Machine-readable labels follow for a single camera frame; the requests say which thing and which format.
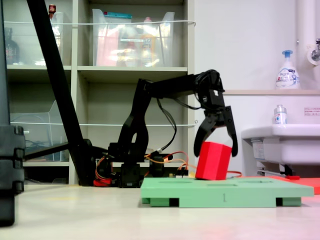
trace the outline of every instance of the black robotic arm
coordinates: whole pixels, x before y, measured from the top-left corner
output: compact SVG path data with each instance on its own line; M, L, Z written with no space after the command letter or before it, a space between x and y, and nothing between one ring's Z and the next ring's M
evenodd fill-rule
M230 106L225 106L223 85L220 74L215 70L194 75L186 75L158 82L140 79L133 98L132 109L125 121L118 142L111 143L108 154L112 162L122 162L120 187L139 187L140 167L137 163L144 162L149 136L145 123L145 114L151 98L177 99L187 95L195 95L204 109L205 119L201 123L194 141L194 155L199 156L202 143L211 133L221 127L226 127L232 139L232 156L238 153L237 135ZM159 157L158 151L151 153L152 157ZM150 169L154 174L156 168L161 172L163 164L155 166L150 162Z

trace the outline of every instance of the red cube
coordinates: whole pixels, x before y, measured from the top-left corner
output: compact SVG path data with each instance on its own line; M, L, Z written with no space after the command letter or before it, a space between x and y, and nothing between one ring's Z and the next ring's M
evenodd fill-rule
M195 178L225 180L232 148L224 144L205 141L200 150Z

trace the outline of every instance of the faucet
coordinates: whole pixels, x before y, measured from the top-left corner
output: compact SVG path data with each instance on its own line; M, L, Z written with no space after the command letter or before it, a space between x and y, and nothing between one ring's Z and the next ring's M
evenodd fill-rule
M320 38L317 38L315 40L315 43L316 43L317 49L312 51L311 58L313 61L317 62L317 61L320 61Z

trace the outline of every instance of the soap dispenser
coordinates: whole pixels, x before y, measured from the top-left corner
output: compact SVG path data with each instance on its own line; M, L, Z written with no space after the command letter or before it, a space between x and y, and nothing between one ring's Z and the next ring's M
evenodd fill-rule
M293 51L291 50L285 50L282 52L284 55L284 64L280 68L275 82L275 88L277 90L300 89L300 77L290 58L292 53Z

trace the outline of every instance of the pipe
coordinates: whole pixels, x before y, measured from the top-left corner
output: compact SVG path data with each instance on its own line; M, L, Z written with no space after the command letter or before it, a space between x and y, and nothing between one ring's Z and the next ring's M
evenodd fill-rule
M296 0L297 46L296 66L303 89L318 88L315 81L315 62L311 52L316 48L316 0Z

